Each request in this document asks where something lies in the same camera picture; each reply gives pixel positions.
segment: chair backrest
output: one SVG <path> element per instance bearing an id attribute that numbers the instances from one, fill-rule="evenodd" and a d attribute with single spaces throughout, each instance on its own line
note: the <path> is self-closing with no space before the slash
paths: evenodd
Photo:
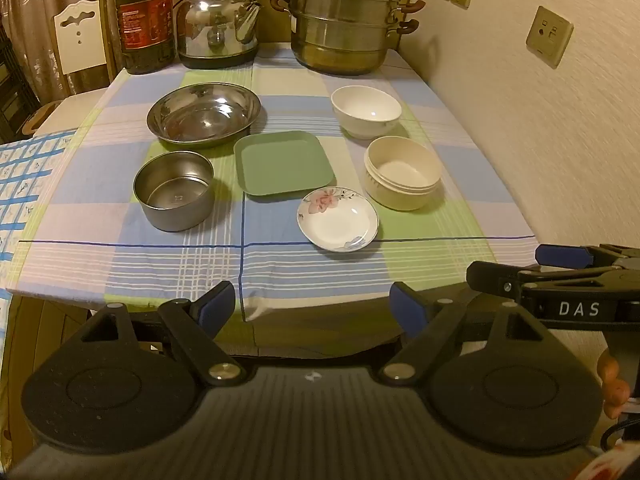
<path id="1" fill-rule="evenodd" d="M 53 17 L 58 56 L 63 74 L 108 63 L 106 10 L 101 1 L 80 0 Z"/>

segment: kettle spout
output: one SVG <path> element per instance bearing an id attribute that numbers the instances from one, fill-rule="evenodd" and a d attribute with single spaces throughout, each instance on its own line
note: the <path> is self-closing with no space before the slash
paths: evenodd
<path id="1" fill-rule="evenodd" d="M 261 7 L 258 2 L 252 2 L 242 14 L 236 11 L 236 40 L 240 43 L 250 43 L 254 38 L 255 24 Z"/>

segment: ribbed gray surface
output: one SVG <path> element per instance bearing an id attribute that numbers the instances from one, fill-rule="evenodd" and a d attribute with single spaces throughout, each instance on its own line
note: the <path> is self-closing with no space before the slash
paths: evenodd
<path id="1" fill-rule="evenodd" d="M 484 452 L 443 430 L 414 392 L 377 384 L 365 369 L 314 375 L 261 368 L 243 386 L 210 391 L 158 444 L 99 457 L 40 446 L 10 478 L 565 480 L 591 459 L 585 449 L 546 458 Z"/>

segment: black circular disc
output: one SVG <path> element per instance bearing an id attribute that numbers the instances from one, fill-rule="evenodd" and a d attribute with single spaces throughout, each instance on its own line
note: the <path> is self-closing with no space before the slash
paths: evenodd
<path id="1" fill-rule="evenodd" d="M 147 446 L 179 428 L 196 400 L 190 373 L 135 344 L 62 347 L 27 381 L 22 406 L 37 437 L 84 453 Z"/>
<path id="2" fill-rule="evenodd" d="M 426 393 L 445 427 L 507 454 L 583 444 L 602 409 L 597 384 L 579 363 L 488 349 L 442 365 Z"/>

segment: metal bowl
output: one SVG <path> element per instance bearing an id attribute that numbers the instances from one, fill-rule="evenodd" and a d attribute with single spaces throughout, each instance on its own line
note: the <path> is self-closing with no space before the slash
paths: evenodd
<path id="1" fill-rule="evenodd" d="M 243 86 L 203 83 L 160 99 L 146 124 L 156 137 L 182 148 L 206 148 L 248 133 L 262 106 Z"/>
<path id="2" fill-rule="evenodd" d="M 133 193 L 156 229 L 177 232 L 205 221 L 213 210 L 213 166 L 194 152 L 169 152 L 146 163 Z"/>

